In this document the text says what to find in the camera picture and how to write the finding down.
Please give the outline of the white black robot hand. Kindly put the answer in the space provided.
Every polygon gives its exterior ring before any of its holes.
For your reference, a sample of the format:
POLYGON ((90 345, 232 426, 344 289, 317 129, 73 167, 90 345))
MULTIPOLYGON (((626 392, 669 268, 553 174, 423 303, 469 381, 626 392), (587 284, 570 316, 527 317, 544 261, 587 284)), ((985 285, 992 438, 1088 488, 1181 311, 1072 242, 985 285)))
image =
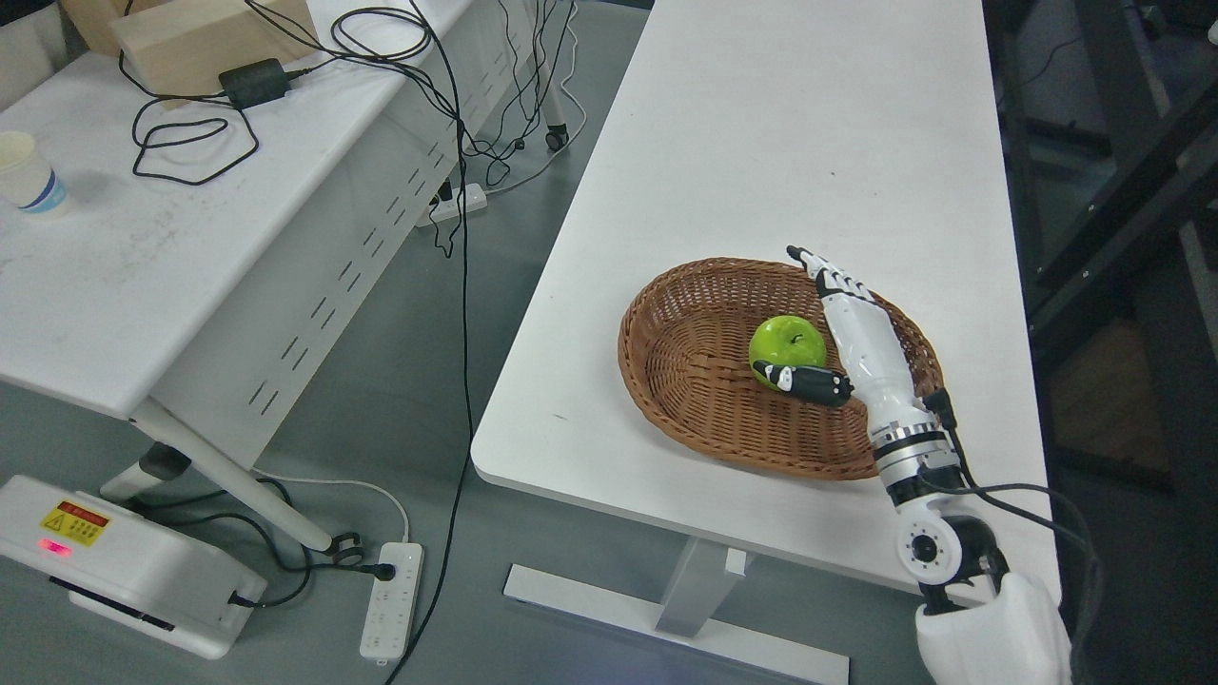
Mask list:
POLYGON ((892 317, 862 282, 806 247, 790 245, 815 283, 826 324, 836 342, 840 373, 812 364, 752 360, 756 375, 780 394, 839 407, 861 401, 867 413, 867 438, 882 453, 909 442, 948 441, 935 414, 914 392, 914 377, 894 332, 892 317))

